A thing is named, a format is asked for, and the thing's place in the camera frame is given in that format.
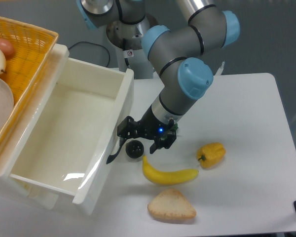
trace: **toast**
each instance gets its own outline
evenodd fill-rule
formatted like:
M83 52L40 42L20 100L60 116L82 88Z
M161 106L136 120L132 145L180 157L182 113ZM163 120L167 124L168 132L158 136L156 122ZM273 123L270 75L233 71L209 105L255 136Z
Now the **toast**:
M191 203L174 188L159 193L147 208L151 216L157 219L186 220L196 216L196 210Z

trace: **pepper stem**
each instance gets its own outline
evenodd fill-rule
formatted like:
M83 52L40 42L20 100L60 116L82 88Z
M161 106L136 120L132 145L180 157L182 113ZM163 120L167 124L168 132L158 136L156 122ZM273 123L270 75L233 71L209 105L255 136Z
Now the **pepper stem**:
M199 158L198 160L202 159L203 161L206 160L206 157L204 155L201 155L201 158Z

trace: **table surface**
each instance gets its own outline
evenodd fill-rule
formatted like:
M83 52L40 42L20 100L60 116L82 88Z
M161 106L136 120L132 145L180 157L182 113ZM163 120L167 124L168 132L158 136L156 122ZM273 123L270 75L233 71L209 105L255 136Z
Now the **table surface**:
M136 80L131 115L141 118L163 85ZM146 151L151 141L142 140ZM196 150L222 142L227 150L216 167L203 170ZM94 212L85 217L0 197L0 236L217 236L296 231L296 151L275 79L270 74L215 77L179 121L168 150L147 153L160 170L199 169L198 177L175 185L197 211L194 220L154 220L147 204L167 187L150 183L140 159L125 150L112 163Z

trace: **blue joint cap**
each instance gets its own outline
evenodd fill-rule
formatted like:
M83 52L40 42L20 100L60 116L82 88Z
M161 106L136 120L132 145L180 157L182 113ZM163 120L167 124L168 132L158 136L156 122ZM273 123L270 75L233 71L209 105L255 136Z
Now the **blue joint cap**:
M84 12L84 10L82 8L82 5L81 5L80 0L76 0L76 3L77 3L78 9L79 9L81 15L83 16L83 19L84 19L85 23L87 24L88 29L90 29L90 30L96 30L97 27L90 21L90 19L87 16L87 14L85 14L85 12Z
M142 49L147 55L147 58L149 58L149 52L154 42L166 31L170 31L166 26L154 26L146 32L142 39Z
M213 79L212 70L198 58L185 59L179 66L179 85L192 100L201 98L213 83Z
M223 14L225 14L227 23L226 40L225 44L223 45L223 47L225 47L226 45L235 42L239 38L240 24L237 16L231 11L223 11Z

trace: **white plastic storage box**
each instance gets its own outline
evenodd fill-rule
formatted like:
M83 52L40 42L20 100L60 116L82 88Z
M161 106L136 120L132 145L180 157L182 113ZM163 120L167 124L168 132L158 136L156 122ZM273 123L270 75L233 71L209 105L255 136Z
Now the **white plastic storage box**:
M118 146L117 126L131 110L134 73L68 56L65 46L54 46L0 148L0 189L49 209L67 196L91 214L110 171L107 157Z

